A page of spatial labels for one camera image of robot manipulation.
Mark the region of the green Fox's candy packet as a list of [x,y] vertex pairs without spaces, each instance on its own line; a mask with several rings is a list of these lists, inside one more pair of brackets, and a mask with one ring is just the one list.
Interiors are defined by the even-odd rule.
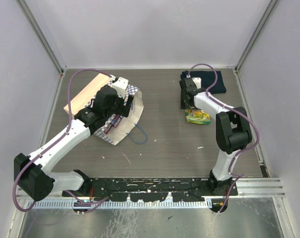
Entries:
[[203,110],[185,109],[185,117],[187,123],[210,124],[210,116]]

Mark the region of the blue checkered paper bag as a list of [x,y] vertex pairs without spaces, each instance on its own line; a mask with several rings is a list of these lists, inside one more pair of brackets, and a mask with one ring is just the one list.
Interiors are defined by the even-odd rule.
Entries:
[[99,73],[63,109],[92,125],[95,136],[117,145],[138,126],[144,104],[141,90],[127,79]]

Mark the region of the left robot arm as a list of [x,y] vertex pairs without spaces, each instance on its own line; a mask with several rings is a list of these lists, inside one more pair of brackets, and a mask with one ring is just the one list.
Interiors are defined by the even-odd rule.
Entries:
[[93,105],[72,116],[69,125],[51,141],[28,156],[18,154],[14,159],[13,190],[20,187],[34,201],[41,201],[56,191],[70,190],[79,196],[88,195],[92,182],[83,172],[53,173],[52,169],[77,144],[103,127],[111,116],[129,115],[134,97],[126,95],[127,86],[123,80],[103,86]]

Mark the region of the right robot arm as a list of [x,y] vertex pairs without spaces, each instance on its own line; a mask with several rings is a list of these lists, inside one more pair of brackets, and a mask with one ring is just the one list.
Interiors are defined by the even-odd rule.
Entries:
[[220,195],[232,183],[233,167],[239,153],[252,141],[250,123],[243,107],[232,107],[216,99],[209,92],[198,88],[200,78],[184,78],[179,81],[181,108],[203,110],[215,120],[215,137],[219,154],[209,173],[208,188]]

